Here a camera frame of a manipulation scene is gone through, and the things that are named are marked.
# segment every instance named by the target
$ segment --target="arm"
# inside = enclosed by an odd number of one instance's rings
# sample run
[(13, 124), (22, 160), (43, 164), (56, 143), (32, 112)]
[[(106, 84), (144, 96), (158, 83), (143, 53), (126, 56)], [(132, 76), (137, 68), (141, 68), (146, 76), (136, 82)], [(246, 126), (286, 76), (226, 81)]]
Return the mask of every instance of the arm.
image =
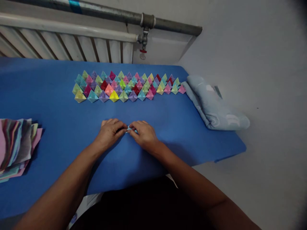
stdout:
[(197, 203), (217, 229), (260, 229), (208, 179), (188, 166), (159, 141), (145, 121), (130, 124), (129, 134), (169, 171), (177, 186)]
[(92, 144), (86, 147), (58, 180), (30, 208), (15, 226), (19, 229), (66, 229), (78, 209), (96, 160), (127, 131), (118, 119), (102, 121)]

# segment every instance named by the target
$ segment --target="pipe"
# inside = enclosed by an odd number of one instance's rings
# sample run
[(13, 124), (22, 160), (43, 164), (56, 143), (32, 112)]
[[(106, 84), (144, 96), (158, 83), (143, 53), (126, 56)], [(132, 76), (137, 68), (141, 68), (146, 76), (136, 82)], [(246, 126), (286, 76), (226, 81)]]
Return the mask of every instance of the pipe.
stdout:
[(78, 0), (8, 0), (19, 3), (26, 3), (46, 8), (73, 12), (97, 18), (109, 19), (149, 29), (161, 29), (182, 34), (198, 36), (202, 32), (202, 27), (188, 25), (185, 23), (156, 18), (153, 15), (134, 13), (120, 10), (108, 6), (88, 3)]

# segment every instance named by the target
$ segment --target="yellow origami pyramid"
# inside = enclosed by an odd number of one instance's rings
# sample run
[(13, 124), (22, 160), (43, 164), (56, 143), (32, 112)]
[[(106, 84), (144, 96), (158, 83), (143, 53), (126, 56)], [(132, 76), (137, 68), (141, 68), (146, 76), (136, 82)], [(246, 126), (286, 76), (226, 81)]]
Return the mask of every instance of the yellow origami pyramid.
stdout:
[(110, 95), (110, 100), (113, 101), (113, 102), (117, 102), (119, 99), (117, 93), (115, 92), (115, 90), (111, 93)]

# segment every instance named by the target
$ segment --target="left hand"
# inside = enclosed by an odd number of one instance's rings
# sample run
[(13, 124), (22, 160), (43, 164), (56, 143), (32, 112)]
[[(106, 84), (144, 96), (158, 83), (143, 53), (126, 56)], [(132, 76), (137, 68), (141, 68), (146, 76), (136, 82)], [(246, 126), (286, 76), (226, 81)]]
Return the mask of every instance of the left hand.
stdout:
[(128, 126), (122, 121), (115, 119), (103, 120), (99, 134), (93, 144), (101, 153), (110, 148), (125, 132)]

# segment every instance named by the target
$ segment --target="stack of colored paper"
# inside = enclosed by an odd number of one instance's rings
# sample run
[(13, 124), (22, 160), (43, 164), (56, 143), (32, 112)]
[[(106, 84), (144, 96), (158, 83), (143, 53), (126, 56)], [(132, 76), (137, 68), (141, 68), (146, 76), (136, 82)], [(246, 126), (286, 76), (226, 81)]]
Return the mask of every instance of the stack of colored paper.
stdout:
[(0, 119), (0, 183), (24, 173), (42, 131), (32, 119)]

